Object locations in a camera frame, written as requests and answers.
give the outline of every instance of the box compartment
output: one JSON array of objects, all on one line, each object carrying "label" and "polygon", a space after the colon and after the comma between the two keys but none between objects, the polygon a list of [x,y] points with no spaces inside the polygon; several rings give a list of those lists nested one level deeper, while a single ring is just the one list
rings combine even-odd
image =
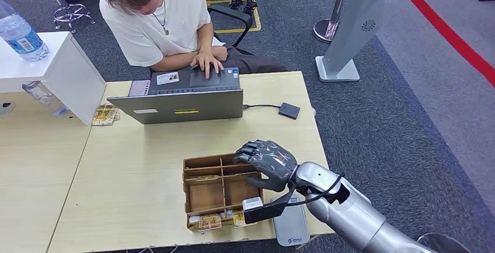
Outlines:
[{"label": "box compartment", "polygon": [[261,173],[246,163],[233,163],[234,154],[215,155],[184,160],[183,189],[186,194],[187,228],[197,230],[198,222],[189,217],[218,213],[222,225],[233,224],[230,210],[242,210],[242,201],[263,199],[263,190],[250,185],[246,178],[261,178]]}]

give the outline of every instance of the necklace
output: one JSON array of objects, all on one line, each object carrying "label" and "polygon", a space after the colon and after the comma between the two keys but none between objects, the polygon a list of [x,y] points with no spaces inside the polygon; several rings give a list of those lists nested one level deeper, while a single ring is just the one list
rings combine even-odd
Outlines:
[{"label": "necklace", "polygon": [[166,9],[166,6],[165,6],[165,0],[163,0],[163,24],[162,22],[156,17],[155,13],[153,13],[153,16],[158,20],[158,23],[160,23],[160,25],[163,27],[163,32],[165,32],[165,36],[167,36],[169,34],[169,31],[167,30],[167,28],[165,27],[165,19],[167,17],[167,9]]}]

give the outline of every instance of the table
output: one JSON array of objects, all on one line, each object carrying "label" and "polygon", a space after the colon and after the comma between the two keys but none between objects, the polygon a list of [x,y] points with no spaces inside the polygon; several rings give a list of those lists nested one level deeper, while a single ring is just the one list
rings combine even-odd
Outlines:
[{"label": "table", "polygon": [[[111,127],[93,127],[50,253],[275,238],[271,221],[203,233],[186,228],[183,159],[232,153],[249,140],[273,140],[300,162],[327,166],[300,72],[241,75],[245,104],[291,103],[297,120],[275,108],[251,108],[244,117],[144,126],[123,113]],[[105,97],[125,96],[131,82],[107,84]],[[265,202],[275,195],[264,191]],[[332,233],[306,210],[312,235]]]},{"label": "table", "polygon": [[71,113],[53,117],[24,92],[3,100],[16,107],[0,116],[0,246],[46,252],[90,127]]}]

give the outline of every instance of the plastic bottle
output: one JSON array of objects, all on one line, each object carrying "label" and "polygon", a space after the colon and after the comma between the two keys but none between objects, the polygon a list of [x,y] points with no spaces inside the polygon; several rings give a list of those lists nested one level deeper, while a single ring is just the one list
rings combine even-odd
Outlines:
[{"label": "plastic bottle", "polygon": [[65,107],[65,105],[39,81],[25,82],[22,84],[22,89],[43,104],[43,106],[48,108],[54,116],[62,116],[69,111],[69,109],[67,109],[67,107]]},{"label": "plastic bottle", "polygon": [[2,0],[0,0],[0,36],[27,61],[35,62],[48,56],[48,47],[31,25]]}]

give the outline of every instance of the hand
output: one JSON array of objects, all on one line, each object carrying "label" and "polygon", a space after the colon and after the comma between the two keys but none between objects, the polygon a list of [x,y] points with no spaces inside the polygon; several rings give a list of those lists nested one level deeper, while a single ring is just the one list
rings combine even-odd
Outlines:
[{"label": "hand", "polygon": [[269,179],[248,177],[247,181],[251,185],[276,192],[282,192],[285,189],[297,167],[294,156],[273,141],[247,142],[236,152],[233,161],[235,163],[248,162],[256,170],[269,177]]},{"label": "hand", "polygon": [[210,63],[213,64],[213,67],[215,67],[215,73],[218,73],[219,69],[224,69],[222,63],[213,56],[211,48],[209,50],[200,50],[198,55],[193,59],[191,66],[199,65],[201,70],[205,72],[206,78],[209,79]]},{"label": "hand", "polygon": [[224,62],[227,60],[227,48],[224,46],[212,46],[211,47],[211,52],[213,53],[213,56],[220,60],[220,62]]}]

